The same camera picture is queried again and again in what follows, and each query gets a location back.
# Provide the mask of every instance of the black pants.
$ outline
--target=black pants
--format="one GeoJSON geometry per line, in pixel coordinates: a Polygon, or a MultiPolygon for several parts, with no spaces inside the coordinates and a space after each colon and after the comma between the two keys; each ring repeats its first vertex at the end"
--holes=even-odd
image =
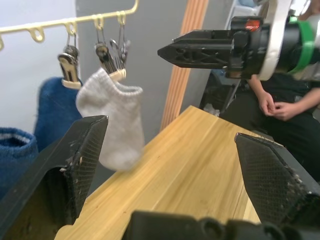
{"type": "Polygon", "coordinates": [[[266,117],[251,91],[236,95],[236,99],[220,115],[222,119],[253,131],[261,129],[285,146],[305,170],[320,182],[320,123],[311,113],[304,112],[288,121],[266,117]]]}

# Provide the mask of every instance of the blue sock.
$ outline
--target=blue sock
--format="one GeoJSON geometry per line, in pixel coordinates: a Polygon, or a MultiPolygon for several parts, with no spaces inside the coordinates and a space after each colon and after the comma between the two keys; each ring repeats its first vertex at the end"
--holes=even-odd
{"type": "Polygon", "coordinates": [[[38,155],[35,136],[17,128],[0,127],[0,199],[38,155]]]}
{"type": "Polygon", "coordinates": [[[62,138],[74,121],[82,118],[76,107],[78,90],[64,87],[61,80],[50,78],[40,89],[34,130],[39,151],[62,138]]]}

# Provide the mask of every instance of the wooden post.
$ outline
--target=wooden post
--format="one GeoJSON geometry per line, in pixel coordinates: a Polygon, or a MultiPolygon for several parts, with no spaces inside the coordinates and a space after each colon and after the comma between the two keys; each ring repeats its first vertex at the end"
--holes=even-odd
{"type": "MultiPolygon", "coordinates": [[[[202,29],[209,0],[188,0],[181,26],[180,34],[202,29]]],[[[160,130],[162,131],[180,114],[185,96],[190,68],[173,66],[169,89],[166,96],[160,130]]]]}

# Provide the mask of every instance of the table surface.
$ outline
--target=table surface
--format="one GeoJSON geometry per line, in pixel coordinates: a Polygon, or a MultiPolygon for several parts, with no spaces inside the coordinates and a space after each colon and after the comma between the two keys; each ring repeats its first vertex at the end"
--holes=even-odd
{"type": "Polygon", "coordinates": [[[132,172],[115,173],[91,194],[75,224],[55,239],[120,240],[134,210],[258,223],[234,142],[238,132],[255,135],[189,107],[145,146],[132,172]]]}

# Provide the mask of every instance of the white sock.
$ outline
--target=white sock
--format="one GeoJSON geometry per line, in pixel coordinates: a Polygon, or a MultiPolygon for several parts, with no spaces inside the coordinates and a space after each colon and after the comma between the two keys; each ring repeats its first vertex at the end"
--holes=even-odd
{"type": "Polygon", "coordinates": [[[79,90],[76,107],[83,117],[106,115],[106,129],[99,161],[111,170],[128,171],[140,160],[145,145],[138,86],[112,81],[100,68],[79,90]]]}

